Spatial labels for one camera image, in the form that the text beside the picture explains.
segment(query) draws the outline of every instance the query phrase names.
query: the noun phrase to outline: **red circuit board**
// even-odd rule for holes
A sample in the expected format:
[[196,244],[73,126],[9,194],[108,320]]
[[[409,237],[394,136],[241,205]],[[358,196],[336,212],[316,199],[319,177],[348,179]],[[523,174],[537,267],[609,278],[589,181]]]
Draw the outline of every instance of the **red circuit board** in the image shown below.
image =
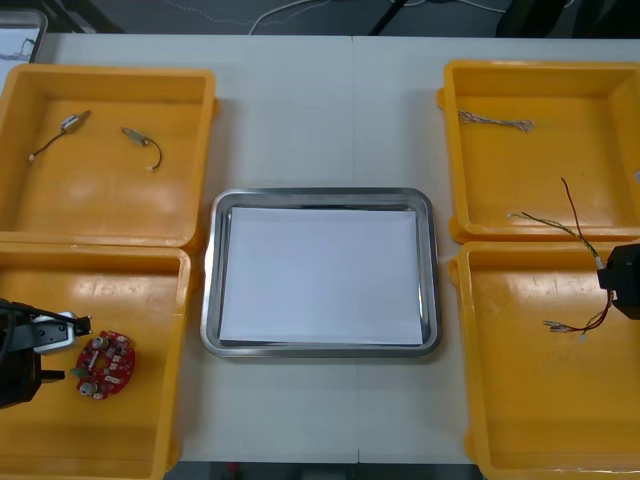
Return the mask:
[[[97,348],[96,341],[102,342],[103,346]],[[136,352],[131,340],[117,332],[102,331],[100,337],[87,343],[78,357],[76,371],[81,371],[82,375],[76,388],[82,391],[84,384],[95,385],[97,391],[89,396],[104,400],[119,393],[129,383],[135,365]]]

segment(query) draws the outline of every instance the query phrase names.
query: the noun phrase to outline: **yellow plastic tray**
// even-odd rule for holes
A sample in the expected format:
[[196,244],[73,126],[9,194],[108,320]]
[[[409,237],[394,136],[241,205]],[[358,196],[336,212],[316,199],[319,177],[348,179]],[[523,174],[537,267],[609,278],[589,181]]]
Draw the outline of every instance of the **yellow plastic tray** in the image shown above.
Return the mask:
[[[453,218],[468,240],[570,240],[512,212],[573,224],[564,177],[586,236],[640,237],[640,83],[637,64],[454,61],[444,73]],[[462,124],[458,111],[513,127]]]
[[[614,244],[595,244],[606,258]],[[611,309],[578,243],[482,243],[449,266],[459,290],[471,434],[467,453],[490,480],[640,477],[640,322]]]
[[[195,251],[215,80],[208,70],[23,65],[0,103],[0,241]],[[33,164],[66,117],[91,116]],[[140,131],[158,152],[121,131]]]
[[[173,248],[0,243],[0,297],[91,315],[92,329],[131,336],[136,369],[117,396],[82,397],[77,378],[43,384],[0,410],[0,479],[160,480],[178,457],[173,436],[190,260]],[[90,336],[42,357],[75,366]]]

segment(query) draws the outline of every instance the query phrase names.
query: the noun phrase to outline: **black cable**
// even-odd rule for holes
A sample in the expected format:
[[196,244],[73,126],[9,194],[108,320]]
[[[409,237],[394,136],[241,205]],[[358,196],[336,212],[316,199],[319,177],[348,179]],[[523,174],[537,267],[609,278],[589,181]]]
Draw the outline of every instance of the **black cable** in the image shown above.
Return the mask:
[[47,148],[49,148],[53,142],[55,142],[57,139],[59,139],[65,133],[67,133],[66,130],[60,130],[60,132],[55,137],[53,137],[51,140],[49,140],[47,143],[45,143],[44,147],[40,148],[39,150],[37,150],[37,151],[33,152],[31,155],[29,155],[29,158],[30,159],[35,159],[38,155],[40,155]]
[[149,170],[155,170],[162,163],[162,149],[160,148],[160,145],[158,145],[156,142],[151,140],[149,137],[146,137],[146,138],[149,143],[153,143],[156,146],[156,148],[158,149],[158,154],[160,155],[158,158],[158,162],[153,167],[149,167]]
[[404,4],[407,3],[407,1],[408,0],[396,0],[395,2],[393,2],[393,4],[389,7],[382,18],[378,20],[378,23],[376,23],[375,27],[371,29],[371,31],[369,32],[369,36],[372,37],[379,35],[385,29],[387,24],[394,19],[400,9],[404,7]]
[[7,313],[7,333],[2,341],[2,347],[0,347],[0,366],[9,354],[9,347],[11,346],[11,342],[13,342],[13,335],[16,331],[16,313],[11,310],[8,310]]

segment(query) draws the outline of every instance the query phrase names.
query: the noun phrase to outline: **white paper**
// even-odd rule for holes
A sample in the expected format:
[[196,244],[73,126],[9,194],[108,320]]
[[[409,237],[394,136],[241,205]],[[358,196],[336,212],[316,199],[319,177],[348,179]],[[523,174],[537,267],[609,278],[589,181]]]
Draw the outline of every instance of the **white paper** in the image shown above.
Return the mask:
[[220,338],[422,343],[416,216],[233,208]]
[[38,38],[37,28],[6,28],[0,30],[0,92],[9,71],[29,62]]

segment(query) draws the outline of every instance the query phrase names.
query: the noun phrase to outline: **floor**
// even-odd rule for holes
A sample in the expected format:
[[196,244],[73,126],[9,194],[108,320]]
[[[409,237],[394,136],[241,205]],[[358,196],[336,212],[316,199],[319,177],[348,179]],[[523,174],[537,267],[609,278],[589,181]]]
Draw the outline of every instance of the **floor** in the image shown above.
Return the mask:
[[[389,8],[389,1],[317,0],[266,18],[255,33],[366,35]],[[245,35],[261,14],[290,0],[94,0],[94,3],[128,33]],[[509,0],[475,0],[475,3],[504,9]],[[565,9],[550,36],[570,36],[579,3],[576,0]],[[493,37],[499,20],[500,13],[458,1],[424,3],[404,8],[384,35]]]
[[[475,0],[504,9],[509,0]],[[580,0],[566,8],[550,36],[569,37]],[[127,33],[246,35],[263,13],[287,0],[94,0]],[[389,0],[317,0],[269,16],[257,34],[366,35]],[[493,37],[500,13],[459,2],[404,8],[384,35]],[[165,480],[480,480],[472,465],[242,464],[229,474],[222,463],[180,462]]]

